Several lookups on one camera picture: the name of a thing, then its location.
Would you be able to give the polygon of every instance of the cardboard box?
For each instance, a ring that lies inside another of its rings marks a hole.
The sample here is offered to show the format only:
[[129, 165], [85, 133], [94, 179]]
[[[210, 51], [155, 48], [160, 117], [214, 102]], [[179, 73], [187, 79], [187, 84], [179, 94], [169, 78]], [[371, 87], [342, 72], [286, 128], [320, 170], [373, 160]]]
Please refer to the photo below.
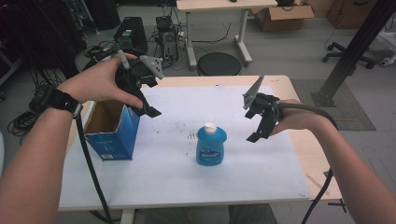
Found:
[[314, 12], [309, 5], [268, 7], [255, 14], [255, 21], [263, 32], [300, 30], [304, 19], [308, 18], [314, 18]]
[[337, 29], [358, 29], [375, 3], [375, 0], [336, 0], [328, 20]]
[[315, 18], [327, 18], [335, 0], [306, 0], [314, 11]]
[[139, 120], [140, 117], [121, 102], [98, 102], [85, 125], [85, 137], [102, 160], [131, 160]]

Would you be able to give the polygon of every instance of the floor mat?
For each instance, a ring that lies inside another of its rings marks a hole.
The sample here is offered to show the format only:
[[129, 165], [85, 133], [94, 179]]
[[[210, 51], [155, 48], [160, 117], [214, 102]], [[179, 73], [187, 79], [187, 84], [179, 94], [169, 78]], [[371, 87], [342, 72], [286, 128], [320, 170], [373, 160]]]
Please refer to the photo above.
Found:
[[[315, 105], [311, 92], [318, 92], [326, 80], [322, 79], [292, 79], [300, 101], [306, 105]], [[332, 98], [336, 107], [320, 107], [329, 113], [337, 123], [340, 131], [376, 131], [375, 126], [361, 108], [352, 92], [343, 83]]]

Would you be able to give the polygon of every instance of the bottle cap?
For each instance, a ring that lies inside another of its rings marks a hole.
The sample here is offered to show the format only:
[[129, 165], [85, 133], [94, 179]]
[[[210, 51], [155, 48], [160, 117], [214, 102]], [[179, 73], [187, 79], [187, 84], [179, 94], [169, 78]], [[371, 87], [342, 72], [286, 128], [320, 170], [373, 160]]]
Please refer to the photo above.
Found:
[[218, 127], [214, 123], [205, 123], [205, 132], [207, 134], [213, 134], [216, 132]]

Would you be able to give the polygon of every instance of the hand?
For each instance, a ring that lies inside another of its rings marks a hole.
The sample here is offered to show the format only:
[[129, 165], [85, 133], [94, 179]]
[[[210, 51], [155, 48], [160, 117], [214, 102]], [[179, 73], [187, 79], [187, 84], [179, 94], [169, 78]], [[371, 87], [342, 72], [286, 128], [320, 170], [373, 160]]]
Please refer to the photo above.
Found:
[[[299, 104], [297, 100], [285, 100], [280, 101], [280, 103], [285, 104]], [[283, 109], [284, 118], [279, 121], [279, 123], [275, 126], [273, 131], [270, 135], [274, 135], [285, 131], [287, 129], [294, 129], [294, 130], [302, 130], [308, 129], [309, 131], [313, 132], [315, 128], [320, 127], [322, 122], [328, 123], [329, 121], [318, 115], [314, 112], [307, 111], [304, 109]]]
[[[136, 56], [132, 54], [125, 54], [125, 56], [128, 60], [136, 59]], [[58, 86], [58, 89], [69, 93], [81, 103], [113, 99], [142, 108], [143, 103], [139, 98], [117, 87], [115, 75], [120, 64], [120, 56], [114, 56], [67, 79]]]

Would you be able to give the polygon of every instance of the round stool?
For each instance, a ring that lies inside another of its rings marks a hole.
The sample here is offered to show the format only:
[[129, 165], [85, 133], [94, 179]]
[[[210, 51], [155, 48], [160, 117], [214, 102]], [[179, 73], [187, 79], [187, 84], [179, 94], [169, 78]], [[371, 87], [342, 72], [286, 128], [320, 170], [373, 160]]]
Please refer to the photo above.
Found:
[[242, 65], [234, 56], [222, 52], [208, 53], [197, 63], [198, 75], [202, 76], [237, 76]]

